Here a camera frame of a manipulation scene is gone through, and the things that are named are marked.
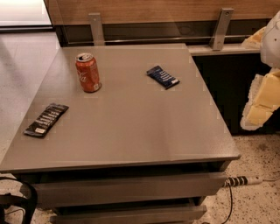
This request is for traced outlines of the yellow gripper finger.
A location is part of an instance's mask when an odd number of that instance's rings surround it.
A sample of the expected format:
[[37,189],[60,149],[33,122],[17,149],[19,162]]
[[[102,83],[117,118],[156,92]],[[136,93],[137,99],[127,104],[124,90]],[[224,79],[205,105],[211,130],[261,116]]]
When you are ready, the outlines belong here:
[[240,125],[244,130],[257,130],[279,108],[280,70],[271,69],[265,75],[257,74],[252,80]]
[[246,38],[241,43],[241,46],[248,49],[259,49],[261,47],[264,31],[265,27],[261,28],[260,30]]

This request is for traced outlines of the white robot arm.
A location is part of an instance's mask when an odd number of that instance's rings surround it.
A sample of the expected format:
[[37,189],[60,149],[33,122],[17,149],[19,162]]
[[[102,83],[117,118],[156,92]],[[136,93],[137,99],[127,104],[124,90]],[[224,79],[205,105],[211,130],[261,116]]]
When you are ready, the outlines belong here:
[[240,125],[244,130],[261,128],[280,108],[280,11],[268,24],[242,43],[245,48],[259,48],[261,62],[270,67],[257,74],[248,91]]

